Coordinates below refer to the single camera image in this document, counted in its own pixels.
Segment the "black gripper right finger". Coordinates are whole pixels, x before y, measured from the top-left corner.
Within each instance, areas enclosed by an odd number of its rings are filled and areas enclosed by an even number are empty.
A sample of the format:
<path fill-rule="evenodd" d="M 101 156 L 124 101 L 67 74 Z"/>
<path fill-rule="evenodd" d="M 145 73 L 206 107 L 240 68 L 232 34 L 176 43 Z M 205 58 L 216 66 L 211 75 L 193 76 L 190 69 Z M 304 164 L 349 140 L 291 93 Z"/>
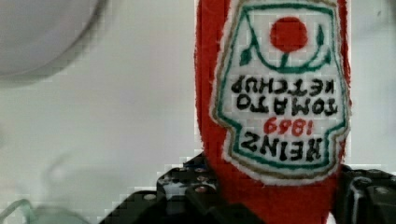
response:
<path fill-rule="evenodd" d="M 396 224 L 395 175 L 343 165 L 332 215 L 336 224 Z"/>

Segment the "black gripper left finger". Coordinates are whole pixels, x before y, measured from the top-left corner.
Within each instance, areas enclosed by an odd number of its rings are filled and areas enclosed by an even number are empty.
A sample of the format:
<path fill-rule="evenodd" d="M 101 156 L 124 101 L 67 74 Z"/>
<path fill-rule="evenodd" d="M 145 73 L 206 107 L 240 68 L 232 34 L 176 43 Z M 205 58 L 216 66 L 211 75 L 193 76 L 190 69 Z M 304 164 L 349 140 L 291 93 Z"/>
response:
<path fill-rule="evenodd" d="M 155 190 L 128 196 L 99 224 L 265 224 L 241 203 L 229 203 L 203 153 L 158 178 Z"/>

